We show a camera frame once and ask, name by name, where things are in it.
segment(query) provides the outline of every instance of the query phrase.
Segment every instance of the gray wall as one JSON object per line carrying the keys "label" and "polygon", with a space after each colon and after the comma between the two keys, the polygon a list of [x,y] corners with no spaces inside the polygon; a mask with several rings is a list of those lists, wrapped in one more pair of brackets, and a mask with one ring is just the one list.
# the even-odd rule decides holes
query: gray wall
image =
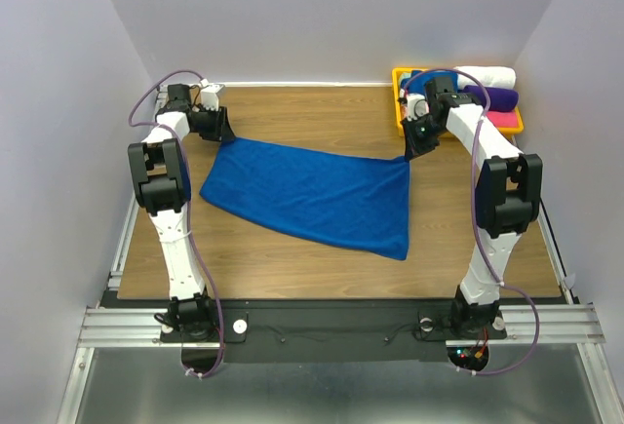
{"label": "gray wall", "polygon": [[624,0],[553,0],[516,62],[526,131],[565,268],[596,302],[624,390]]}
{"label": "gray wall", "polygon": [[389,81],[399,64],[511,64],[551,0],[112,0],[152,76]]}
{"label": "gray wall", "polygon": [[148,77],[109,0],[0,0],[0,422],[56,422],[131,197]]}

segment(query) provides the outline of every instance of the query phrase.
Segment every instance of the folded blue towel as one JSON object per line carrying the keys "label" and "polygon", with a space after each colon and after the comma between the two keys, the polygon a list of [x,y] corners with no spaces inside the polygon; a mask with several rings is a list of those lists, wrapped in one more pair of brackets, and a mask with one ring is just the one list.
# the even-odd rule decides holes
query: folded blue towel
{"label": "folded blue towel", "polygon": [[200,195],[251,222],[405,260],[410,164],[237,138],[221,144]]}
{"label": "folded blue towel", "polygon": [[[420,73],[422,70],[412,70],[411,71],[411,76],[414,76],[416,73]],[[428,82],[429,80],[431,80],[432,78],[435,78],[437,76],[450,76],[450,78],[452,79],[452,83],[455,86],[455,90],[457,91],[457,81],[458,81],[458,76],[457,73],[454,73],[452,71],[431,71],[429,73],[425,73],[422,76],[419,76],[418,78],[416,78],[415,80],[413,80],[410,84],[409,84],[409,91],[408,93],[410,93],[411,95],[424,95],[425,94],[425,83]],[[403,86],[405,85],[405,83],[408,81],[409,78],[406,78],[404,80],[401,81],[400,83],[400,88],[403,89]]]}

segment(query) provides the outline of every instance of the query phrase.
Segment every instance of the purple towel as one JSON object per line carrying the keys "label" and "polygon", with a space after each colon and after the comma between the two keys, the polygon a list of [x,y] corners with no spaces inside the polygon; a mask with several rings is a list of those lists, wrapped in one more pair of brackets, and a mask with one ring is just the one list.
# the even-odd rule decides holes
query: purple towel
{"label": "purple towel", "polygon": [[[491,100],[490,110],[497,112],[511,112],[518,105],[518,92],[503,88],[486,87]],[[462,90],[464,93],[472,93],[479,98],[482,105],[486,105],[486,97],[478,86],[467,86]]]}

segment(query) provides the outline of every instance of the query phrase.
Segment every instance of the wooden table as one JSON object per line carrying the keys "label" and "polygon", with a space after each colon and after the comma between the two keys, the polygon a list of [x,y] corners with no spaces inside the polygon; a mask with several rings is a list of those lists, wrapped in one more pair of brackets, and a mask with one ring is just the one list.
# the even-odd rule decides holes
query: wooden table
{"label": "wooden table", "polygon": [[[390,88],[230,88],[223,103],[238,136],[353,156],[404,151]],[[411,162],[406,261],[297,239],[217,209],[198,195],[217,143],[189,136],[192,229],[225,298],[453,297],[474,247],[470,158],[444,139]],[[537,223],[513,251],[505,279],[535,296],[560,295]],[[139,209],[120,298],[167,298],[156,231]]]}

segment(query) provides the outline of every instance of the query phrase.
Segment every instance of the yellow crate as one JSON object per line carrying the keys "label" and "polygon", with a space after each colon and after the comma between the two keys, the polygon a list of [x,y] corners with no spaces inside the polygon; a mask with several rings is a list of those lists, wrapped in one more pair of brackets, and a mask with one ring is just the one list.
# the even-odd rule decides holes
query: yellow crate
{"label": "yellow crate", "polygon": [[[392,94],[394,95],[394,109],[397,119],[397,129],[399,130],[399,136],[403,136],[403,127],[401,125],[401,105],[399,104],[399,78],[404,73],[411,73],[412,70],[426,70],[427,67],[423,66],[411,66],[411,67],[398,67],[392,70]],[[522,130],[525,129],[525,124],[523,123],[523,118],[520,115],[520,109],[516,107],[514,110],[516,114],[516,118],[518,119],[517,127],[497,127],[498,130],[504,134],[505,136],[511,137],[513,135],[519,134]],[[443,134],[443,136],[451,136],[449,133]]]}

